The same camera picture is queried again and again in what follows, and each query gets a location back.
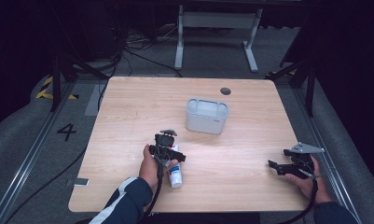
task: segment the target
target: white stripe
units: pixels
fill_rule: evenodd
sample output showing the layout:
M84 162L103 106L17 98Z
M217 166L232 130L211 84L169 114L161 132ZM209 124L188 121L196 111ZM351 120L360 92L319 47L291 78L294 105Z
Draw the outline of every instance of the white stripe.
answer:
M106 207L103 211L99 213L91 222L90 224L101 224L104 222L114 211L115 207L119 203L119 201L123 198L123 196L126 194L125 188L133 181L137 179L136 177L130 177L123 181L123 183L119 186L118 191L119 191L119 197L113 201L111 205Z

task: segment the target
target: finger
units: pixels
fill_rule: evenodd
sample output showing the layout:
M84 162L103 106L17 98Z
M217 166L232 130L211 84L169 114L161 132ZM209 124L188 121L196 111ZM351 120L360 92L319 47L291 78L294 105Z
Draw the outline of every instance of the finger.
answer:
M311 155L312 163L314 164L314 171L316 175L320 173L320 166L318 165L318 161Z
M146 144L143 150L143 155L145 158L151 157L151 153L149 152L149 144Z
M172 169L176 164L178 164L178 160L172 160L169 164L168 167L164 168L164 171L169 171L170 169Z
M286 180L288 180L289 182L293 183L294 185L296 185L298 187L303 186L303 179L301 179L301 178L299 178L295 175L285 174L284 177L285 177Z

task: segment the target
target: metal frame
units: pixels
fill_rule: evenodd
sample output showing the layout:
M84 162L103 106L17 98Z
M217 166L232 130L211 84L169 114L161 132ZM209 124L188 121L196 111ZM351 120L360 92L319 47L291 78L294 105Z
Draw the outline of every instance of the metal frame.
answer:
M255 14L184 12L184 7L181 5L178 11L178 42L174 68L180 70L183 66L184 27L213 27L251 30L248 41L243 42L243 47L251 71L257 72L256 59L251 47L256 37L261 14L262 9L259 9Z
M355 210L352 199L350 198L350 195L347 192L347 189L343 183L343 180L340 177L338 170L336 169L335 163L332 161L329 150L326 147L324 139L321 136L317 128L317 125L315 124L314 119L310 117L308 112L306 111L306 108L304 106L305 102L304 102L301 89L293 89L293 93L294 93L295 98L298 101L300 110L304 111L303 117L306 120L306 123L309 125L309 128L311 129L312 135L314 137L314 140L317 146L326 149L326 153L319 153L319 157L327 172L332 188L338 197L339 203L343 205L344 207L346 207L347 209L349 209L349 211L353 214L353 216L358 221L358 223L362 223L360 217L358 216L357 211Z
M23 185L26 182L27 177L33 170L35 162L38 159L38 156L45 145L48 133L51 130L51 127L54 124L56 118L61 113L62 108L65 105L65 102L67 102L67 98L72 93L72 90L75 85L75 82L67 83L65 85L64 90L62 91L62 99L60 100L60 103L58 104L55 111L49 113L47 119L44 122L44 125L41 128L41 131L36 137L28 154L24 158L23 163L14 175L11 184L9 185L6 193L4 194L0 202L0 224L5 221L5 218L7 217L13 203L18 197L19 193L21 192L21 189L23 188Z

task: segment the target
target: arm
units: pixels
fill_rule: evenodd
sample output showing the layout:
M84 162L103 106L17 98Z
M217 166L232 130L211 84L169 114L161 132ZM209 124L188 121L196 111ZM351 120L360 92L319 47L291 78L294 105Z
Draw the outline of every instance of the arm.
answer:
M152 189L143 178L130 177L113 193L105 209L91 224L137 223L152 200Z
M354 224L357 223L352 213L345 207L340 206L338 203L332 201L331 197L326 190L326 183L320 176L320 166L318 161L312 157L314 163L314 174L319 176L317 178L318 190L315 196L314 204L314 222L316 224ZM284 177L298 186L306 198L311 198L312 193L312 180L301 179L295 175L286 174Z
M139 177L125 180L113 193L105 209L90 222L91 224L132 224L143 217L144 207L152 201L152 188L158 184L158 165L149 153L149 145L145 146L143 154ZM177 163L176 160L172 161L163 172Z

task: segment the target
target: floor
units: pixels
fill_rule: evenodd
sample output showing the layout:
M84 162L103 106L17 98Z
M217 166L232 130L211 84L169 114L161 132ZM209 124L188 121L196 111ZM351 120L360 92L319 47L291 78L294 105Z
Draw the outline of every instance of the floor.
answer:
M183 68L178 73L182 77L263 79L268 72L280 70L279 63L297 33L298 29L258 29L253 52L259 71L252 73L241 45L248 33L190 30L185 36ZM176 35L165 37L161 40L166 41L159 44L143 46L131 36L130 46L143 48L130 48L131 53L122 51L114 76L177 77L172 69ZM112 70L103 72L109 75ZM298 141L327 150L318 159L327 173L325 179L333 199L346 206L361 223L374 223L374 178L352 139L318 82L311 118L303 107L306 85L291 89L289 78L282 77L275 83ZM30 104L0 124L0 223L76 223L95 215L69 211L67 204L73 188L66 183L77 176L105 81L80 74L76 83L63 83L62 104L50 113L51 100L36 98L46 79L47 75L43 75L32 90ZM78 98L67 99L70 94ZM76 133L66 139L67 134L58 131L68 130L69 124L73 124ZM297 213L262 212L260 221L278 223ZM313 223L312 212L305 221Z

